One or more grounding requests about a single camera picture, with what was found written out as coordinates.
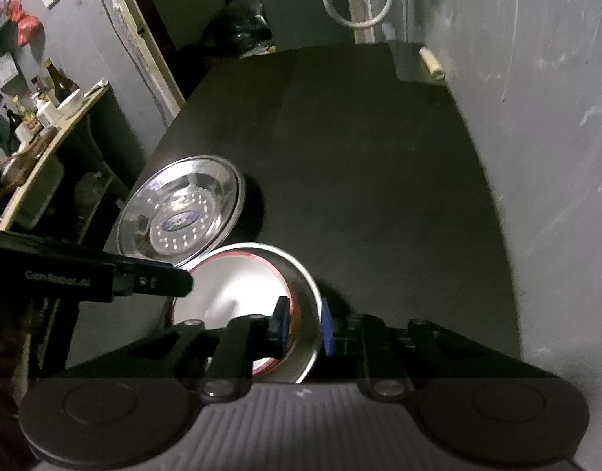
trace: bowl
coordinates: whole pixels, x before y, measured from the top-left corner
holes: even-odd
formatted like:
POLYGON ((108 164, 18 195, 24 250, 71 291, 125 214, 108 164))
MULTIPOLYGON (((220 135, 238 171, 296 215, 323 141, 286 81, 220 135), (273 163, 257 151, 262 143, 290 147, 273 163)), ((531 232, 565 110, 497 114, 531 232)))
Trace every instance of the bowl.
POLYGON ((133 258, 181 266, 218 246, 245 197, 237 168, 222 157, 187 157, 155 173, 129 199, 117 223, 117 248, 133 258))
POLYGON ((243 242, 223 246, 182 268, 192 272, 195 287, 187 297, 172 302, 167 316, 171 324, 199 318, 208 329, 224 327, 235 316, 272 315, 278 297, 287 295, 291 301, 289 350, 281 360, 255 361, 253 374, 269 382, 305 379, 321 346, 322 301, 303 264, 274 246, 243 242))
POLYGON ((83 92, 80 89, 77 89, 58 106, 57 110, 62 117, 69 118, 79 111, 84 100, 83 92))

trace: ribbed gray surface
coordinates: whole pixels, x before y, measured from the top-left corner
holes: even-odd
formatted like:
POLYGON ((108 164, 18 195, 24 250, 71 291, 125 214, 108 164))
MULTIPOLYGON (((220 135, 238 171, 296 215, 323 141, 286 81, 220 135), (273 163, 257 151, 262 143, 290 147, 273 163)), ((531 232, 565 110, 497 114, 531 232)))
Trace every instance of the ribbed gray surface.
MULTIPOLYGON (((41 464, 36 471, 60 468, 41 464)), ((255 384, 209 405, 173 448, 131 471, 484 471, 432 444, 400 405, 354 384, 255 384)), ((542 471, 576 471, 560 462, 542 471)))

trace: white hose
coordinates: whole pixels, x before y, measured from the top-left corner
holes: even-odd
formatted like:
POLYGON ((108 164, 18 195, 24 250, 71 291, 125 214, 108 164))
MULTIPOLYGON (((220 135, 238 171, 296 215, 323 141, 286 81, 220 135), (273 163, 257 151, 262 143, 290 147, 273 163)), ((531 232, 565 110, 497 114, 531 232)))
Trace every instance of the white hose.
POLYGON ((360 30, 360 29, 364 29, 364 28, 370 28, 372 26, 375 26, 377 23, 381 22, 388 15, 388 12, 390 11, 390 8, 393 5, 393 0, 386 0, 386 4, 384 5, 384 8, 375 17, 369 19, 368 21, 361 21, 358 23, 356 23, 354 21, 347 21, 346 19, 344 19, 333 8, 333 3, 331 2, 331 0, 323 0, 323 5, 325 6, 325 10, 327 10, 327 13, 331 16, 331 18, 334 21, 336 21, 337 23, 339 23, 343 26, 346 26, 348 28, 360 30))

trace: screw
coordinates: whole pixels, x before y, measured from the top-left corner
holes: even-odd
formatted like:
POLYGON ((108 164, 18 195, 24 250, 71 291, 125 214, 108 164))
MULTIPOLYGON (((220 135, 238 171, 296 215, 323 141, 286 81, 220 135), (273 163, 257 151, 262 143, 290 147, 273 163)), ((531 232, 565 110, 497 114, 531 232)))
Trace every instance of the screw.
POLYGON ((373 386, 373 390, 378 395, 381 395, 386 398, 392 398, 398 397, 399 395, 403 395, 406 391, 406 388, 398 380, 384 379, 378 380, 373 386))
POLYGON ((205 395, 211 398, 224 398, 233 395, 236 388, 230 380, 209 380, 203 386, 205 395))

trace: black table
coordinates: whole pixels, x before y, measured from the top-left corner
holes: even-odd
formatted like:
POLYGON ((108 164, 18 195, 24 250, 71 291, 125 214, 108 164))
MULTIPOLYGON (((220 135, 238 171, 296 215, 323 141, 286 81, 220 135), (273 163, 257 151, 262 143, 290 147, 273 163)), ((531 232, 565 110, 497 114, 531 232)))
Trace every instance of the black table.
MULTIPOLYGON (((444 86, 397 80, 387 46, 217 66, 135 188, 203 153, 253 180, 264 209, 255 239, 303 262, 336 311, 347 304, 393 327, 426 318, 519 355, 503 237, 468 131, 444 86)), ((163 302, 83 303, 71 362, 144 336, 163 302)))

